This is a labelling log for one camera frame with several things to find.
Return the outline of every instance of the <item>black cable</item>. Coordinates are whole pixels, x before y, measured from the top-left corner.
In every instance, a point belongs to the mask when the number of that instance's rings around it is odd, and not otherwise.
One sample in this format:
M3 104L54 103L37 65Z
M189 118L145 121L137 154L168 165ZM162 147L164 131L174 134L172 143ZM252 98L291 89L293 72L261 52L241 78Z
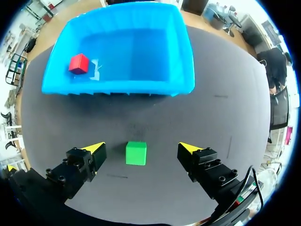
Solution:
M258 183L258 180L257 180L256 171L255 171L254 168L252 168L252 171L253 171L253 177L254 177L254 180L255 180L257 192L258 192L260 203L261 203L260 209L262 209L263 208L263 198L262 198L262 194L261 194L261 191L260 191L259 183Z
M248 180L249 180L249 177L250 177L250 174L251 174L251 170L253 169L253 165L251 165L246 173L246 176L241 184L241 186L239 187L236 195L235 195L235 199L233 199L226 207L220 207L221 209L220 210L215 210L214 213L211 215L211 218L209 221L207 221L205 224L203 224L204 226L206 225L210 225L212 224L213 222L215 222L217 219L219 219L225 212L228 211L228 209L230 209L230 207L235 203L235 201L239 198L240 194L242 193L242 191L244 190Z

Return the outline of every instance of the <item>red cube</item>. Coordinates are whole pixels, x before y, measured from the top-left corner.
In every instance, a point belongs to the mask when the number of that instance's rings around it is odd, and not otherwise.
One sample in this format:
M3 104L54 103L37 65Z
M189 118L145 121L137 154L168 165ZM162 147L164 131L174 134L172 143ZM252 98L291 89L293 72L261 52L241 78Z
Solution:
M81 53L71 58L69 71L73 74L84 74L88 72L88 67L89 59Z

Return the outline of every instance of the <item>gray table surface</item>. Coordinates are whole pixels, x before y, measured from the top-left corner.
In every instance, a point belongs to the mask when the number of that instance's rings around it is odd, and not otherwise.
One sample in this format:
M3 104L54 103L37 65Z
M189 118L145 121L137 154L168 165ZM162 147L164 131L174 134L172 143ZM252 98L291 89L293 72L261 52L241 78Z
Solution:
M52 47L31 61L22 127L32 167L45 176L72 147L107 145L106 162L68 206L115 222L190 224L210 216L217 203L178 162L180 141L213 148L239 171L238 179L251 164L259 167L270 118L264 68L235 44L187 29L196 79L189 95L44 95L41 83ZM146 166L125 164L129 140L147 142Z

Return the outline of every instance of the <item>metal rack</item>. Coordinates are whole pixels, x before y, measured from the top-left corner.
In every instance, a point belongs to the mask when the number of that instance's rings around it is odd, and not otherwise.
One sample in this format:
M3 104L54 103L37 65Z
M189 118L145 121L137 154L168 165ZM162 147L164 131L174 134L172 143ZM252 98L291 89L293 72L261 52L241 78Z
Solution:
M5 76L5 82L9 85L19 87L17 91L17 95L19 93L20 88L23 85L24 72L27 65L27 58L14 54L11 58L8 72Z

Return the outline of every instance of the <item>green cube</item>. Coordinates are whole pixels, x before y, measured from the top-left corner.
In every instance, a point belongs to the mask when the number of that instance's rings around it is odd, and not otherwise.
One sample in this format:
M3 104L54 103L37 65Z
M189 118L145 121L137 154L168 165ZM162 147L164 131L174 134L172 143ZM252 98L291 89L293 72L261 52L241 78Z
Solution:
M129 141L126 147L126 164L144 166L146 164L146 143Z

